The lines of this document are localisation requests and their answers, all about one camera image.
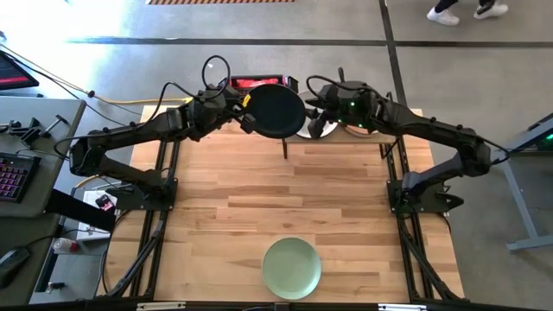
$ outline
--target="metal stand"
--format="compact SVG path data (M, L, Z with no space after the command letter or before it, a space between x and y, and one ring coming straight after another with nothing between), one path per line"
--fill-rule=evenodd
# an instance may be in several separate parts
M548 135L553 134L553 114L545 117L544 119L538 121L536 124L532 125L526 133L524 133L518 139L513 140L508 143L505 147L509 150L512 150L511 156L521 156L525 154L525 149L528 149L530 146L534 145L538 141L544 140ZM532 152L532 154L545 153L546 151L537 151ZM509 161L503 162L501 168L505 173L507 182L509 183L509 188L511 189L512 196L517 203L518 211L524 222L524 227L528 232L529 238L524 240L519 240L514 243L507 244L507 249L509 251L520 251L527 250L530 248L537 248L542 246L553 245L553 235L549 236L538 236L536 227L534 226L534 221L528 211L528 206L524 202L524 197L520 186L517 183L514 173L512 172L511 164Z

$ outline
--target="computer monitor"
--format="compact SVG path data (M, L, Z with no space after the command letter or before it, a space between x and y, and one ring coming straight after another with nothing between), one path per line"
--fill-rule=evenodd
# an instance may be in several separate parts
M0 91L38 86L38 81L0 51Z

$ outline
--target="light green plate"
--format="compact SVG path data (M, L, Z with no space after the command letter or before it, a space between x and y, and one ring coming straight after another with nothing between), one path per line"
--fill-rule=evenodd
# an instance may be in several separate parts
M321 279L317 251L300 238L276 241L265 253L262 269L270 291L289 300L311 294Z

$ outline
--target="black pants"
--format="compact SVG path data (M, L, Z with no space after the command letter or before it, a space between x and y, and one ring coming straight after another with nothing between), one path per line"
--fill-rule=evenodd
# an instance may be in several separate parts
M443 10L449 9L452 5L456 4L459 0L440 0L440 2L435 7L435 12L440 13ZM495 3L495 0L480 0L481 6L488 6Z

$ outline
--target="desk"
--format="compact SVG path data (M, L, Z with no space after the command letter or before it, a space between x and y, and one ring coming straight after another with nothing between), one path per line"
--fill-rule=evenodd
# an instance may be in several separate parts
M47 152L54 152L54 139L75 134L84 109L82 101L73 99L0 97L0 116L9 118L3 122L14 119L22 122L22 126L27 126L30 118L36 117L42 127L47 127L55 120L57 113L70 123L69 126L58 124L51 132L53 138L36 141L34 146ZM19 137L8 135L0 135L0 146L2 152L11 153L24 148ZM69 143L60 145L61 152L67 152L68 148ZM0 202L0 254L53 234L60 221L59 215L42 214L42 210L48 202L63 161L50 155L38 156L42 158L41 164L22 204ZM0 306L28 303L50 244L51 239L45 239L30 246L32 255L14 282L8 288L0 289Z
M143 119L152 111L146 107ZM413 170L434 164L428 142L406 136L405 143ZM153 168L157 146L135 146L131 165ZM263 284L261 261L290 236L311 243L322 260L319 286L302 301L408 300L377 144L297 144L284 160L280 140L248 136L231 123L200 143L182 142L176 176L156 300L279 301ZM142 223L143 212L131 212L113 234L110 288L136 257ZM435 215L422 214L421 223L429 261L462 296L448 227Z

